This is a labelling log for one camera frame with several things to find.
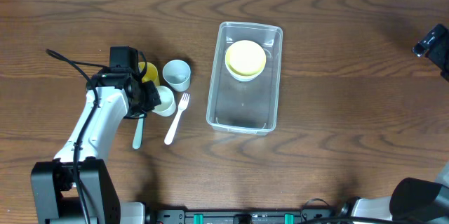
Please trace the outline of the yellow cup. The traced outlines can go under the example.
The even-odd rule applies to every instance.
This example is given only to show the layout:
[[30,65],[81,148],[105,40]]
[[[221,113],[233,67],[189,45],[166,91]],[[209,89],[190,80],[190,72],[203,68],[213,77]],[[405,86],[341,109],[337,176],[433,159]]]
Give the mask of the yellow cup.
[[145,75],[142,78],[142,83],[146,83],[149,81],[152,81],[155,86],[160,85],[159,81],[159,72],[155,65],[153,65],[150,62],[139,62],[138,63],[139,71],[142,72],[145,67],[147,67],[147,70],[145,72]]

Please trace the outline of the white cup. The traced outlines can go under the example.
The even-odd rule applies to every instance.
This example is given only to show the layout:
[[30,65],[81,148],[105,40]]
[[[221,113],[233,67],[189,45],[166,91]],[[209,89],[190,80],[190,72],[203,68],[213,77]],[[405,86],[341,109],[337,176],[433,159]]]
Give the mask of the white cup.
[[152,112],[162,117],[169,117],[176,111],[175,96],[166,86],[156,87],[161,104],[157,105]]

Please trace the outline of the mint green spoon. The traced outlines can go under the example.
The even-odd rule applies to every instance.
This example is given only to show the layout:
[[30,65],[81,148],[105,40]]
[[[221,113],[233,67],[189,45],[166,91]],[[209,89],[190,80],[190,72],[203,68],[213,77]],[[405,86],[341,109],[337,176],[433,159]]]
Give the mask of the mint green spoon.
[[145,118],[140,117],[138,119],[138,123],[137,123],[136,130],[135,130],[135,135],[133,138],[132,147],[134,150],[138,150],[141,146],[142,139],[143,139],[144,125],[145,125]]

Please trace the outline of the grey cup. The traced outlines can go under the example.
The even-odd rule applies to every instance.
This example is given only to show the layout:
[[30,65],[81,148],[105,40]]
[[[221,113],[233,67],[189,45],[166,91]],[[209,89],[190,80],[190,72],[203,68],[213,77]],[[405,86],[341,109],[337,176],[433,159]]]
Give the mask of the grey cup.
[[191,69],[183,60],[171,60],[162,71],[164,80],[177,92],[184,92],[190,86]]

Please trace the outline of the white bowl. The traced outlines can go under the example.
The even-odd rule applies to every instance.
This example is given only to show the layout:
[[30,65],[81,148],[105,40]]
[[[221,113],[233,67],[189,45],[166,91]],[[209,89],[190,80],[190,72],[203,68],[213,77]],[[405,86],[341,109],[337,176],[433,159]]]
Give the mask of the white bowl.
[[260,68],[258,69],[258,71],[257,71],[256,73],[252,74],[252,75],[242,75],[242,74],[239,74],[237,71],[235,71],[235,70],[231,67],[231,65],[230,65],[229,62],[226,62],[226,63],[225,63],[225,66],[226,66],[228,72],[231,74],[231,76],[232,76],[233,78],[235,78],[237,81],[247,82],[247,81],[252,81],[252,80],[254,80],[256,77],[258,77],[258,76],[264,71],[264,68],[265,68],[266,64],[265,64],[265,63],[261,64],[261,66],[260,66]]

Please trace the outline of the yellow bowl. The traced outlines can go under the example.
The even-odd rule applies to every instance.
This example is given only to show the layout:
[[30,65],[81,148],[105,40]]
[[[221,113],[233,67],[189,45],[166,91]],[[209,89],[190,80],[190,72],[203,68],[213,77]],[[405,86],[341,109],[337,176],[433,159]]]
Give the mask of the yellow bowl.
[[254,41],[241,40],[233,43],[225,53],[225,63],[242,75],[252,75],[261,64],[267,63],[263,48]]

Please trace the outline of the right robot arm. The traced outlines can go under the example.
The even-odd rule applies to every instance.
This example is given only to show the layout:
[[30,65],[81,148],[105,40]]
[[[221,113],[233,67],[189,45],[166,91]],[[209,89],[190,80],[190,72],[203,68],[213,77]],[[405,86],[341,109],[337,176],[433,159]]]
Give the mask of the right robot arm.
[[[448,80],[447,27],[437,24],[413,47],[413,53],[428,58]],[[357,197],[342,207],[339,217],[342,223],[447,223],[448,165],[433,182],[405,178],[390,197]]]

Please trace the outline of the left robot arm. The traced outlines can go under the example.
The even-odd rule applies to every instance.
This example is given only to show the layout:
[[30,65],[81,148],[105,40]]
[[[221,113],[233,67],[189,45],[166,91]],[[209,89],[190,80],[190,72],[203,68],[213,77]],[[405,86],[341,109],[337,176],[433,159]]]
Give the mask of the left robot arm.
[[86,104],[63,148],[31,172],[39,223],[146,223],[141,202],[121,202],[107,170],[121,121],[139,119],[160,105],[153,81],[132,74],[96,74],[86,85]]

